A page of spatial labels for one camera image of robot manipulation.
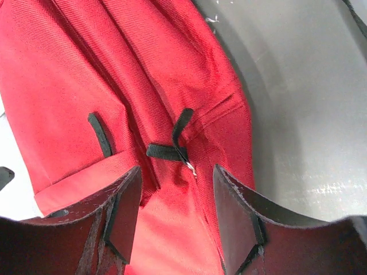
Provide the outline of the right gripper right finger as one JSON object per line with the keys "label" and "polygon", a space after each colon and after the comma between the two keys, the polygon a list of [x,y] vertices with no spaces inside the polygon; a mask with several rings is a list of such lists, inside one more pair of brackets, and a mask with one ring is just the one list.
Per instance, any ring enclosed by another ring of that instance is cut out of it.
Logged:
{"label": "right gripper right finger", "polygon": [[366,217],[332,222],[298,214],[221,166],[214,198],[226,274],[365,274]]}

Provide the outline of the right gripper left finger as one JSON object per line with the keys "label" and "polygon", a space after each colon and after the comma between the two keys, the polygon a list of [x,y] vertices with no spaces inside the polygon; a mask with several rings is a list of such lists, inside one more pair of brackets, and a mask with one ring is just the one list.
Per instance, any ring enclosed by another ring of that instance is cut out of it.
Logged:
{"label": "right gripper left finger", "polygon": [[141,193],[141,170],[135,166],[44,218],[1,218],[1,274],[123,274]]}

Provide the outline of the red student backpack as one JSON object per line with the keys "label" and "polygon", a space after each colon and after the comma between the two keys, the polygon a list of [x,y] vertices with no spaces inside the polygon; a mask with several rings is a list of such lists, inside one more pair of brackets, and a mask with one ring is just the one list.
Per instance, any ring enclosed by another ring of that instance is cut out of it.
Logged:
{"label": "red student backpack", "polygon": [[191,1],[2,1],[1,98],[48,215],[131,167],[127,274],[223,274],[220,164],[254,186],[249,105]]}

